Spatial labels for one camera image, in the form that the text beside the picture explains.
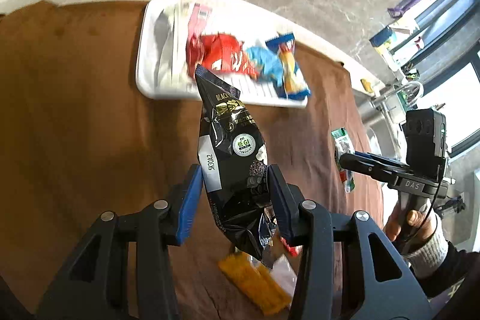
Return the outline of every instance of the white label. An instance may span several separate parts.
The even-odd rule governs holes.
[[[233,150],[239,156],[248,156],[255,151],[255,139],[242,133],[234,139]]]
[[[198,160],[202,166],[203,181],[207,193],[220,190],[220,172],[218,172],[218,162],[213,150],[210,136],[200,136],[198,139]]]

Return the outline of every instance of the metal screw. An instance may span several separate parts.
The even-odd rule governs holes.
[[[115,215],[112,211],[104,211],[100,218],[102,219],[102,221],[110,221],[111,219],[113,219],[114,216]]]
[[[153,207],[155,209],[162,210],[165,209],[168,205],[169,203],[167,201],[165,201],[164,199],[159,199],[158,201],[155,201]]]
[[[360,221],[367,221],[369,219],[369,214],[365,211],[358,211],[355,216],[360,220]]]
[[[301,205],[304,207],[304,209],[308,209],[309,211],[311,211],[312,209],[315,209],[315,207],[317,206],[315,202],[313,202],[310,199],[304,200],[304,202],[302,202]]]

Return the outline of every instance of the white tray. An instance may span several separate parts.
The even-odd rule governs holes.
[[[148,3],[143,17],[136,67],[136,83],[143,95],[152,99],[200,100],[195,82],[187,76],[185,46],[192,9],[192,3],[180,3],[178,0],[152,0]],[[160,21],[164,24],[165,16],[168,17],[171,30],[165,46],[158,48],[159,37],[155,35],[155,24]],[[265,47],[266,40],[278,35],[273,26],[261,20],[248,19],[227,7],[212,9],[203,34],[218,32],[232,34],[244,41],[244,48],[253,45]],[[271,82],[255,82],[247,75],[236,73],[217,75],[241,91],[240,99],[244,103],[283,107],[307,105],[307,98],[279,98]]]

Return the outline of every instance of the brown tablecloth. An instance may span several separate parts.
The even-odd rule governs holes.
[[[154,101],[136,88],[144,8],[42,2],[0,22],[0,274],[30,311],[101,212],[141,210],[196,162],[201,103]],[[295,56],[313,92],[307,108],[249,107],[269,162],[306,198],[367,210],[381,224],[378,184],[356,175],[346,194],[333,160],[335,128],[347,128],[356,150],[369,148],[350,75],[304,46]],[[185,319],[263,317],[217,267],[229,247],[204,193],[190,238],[170,248]]]

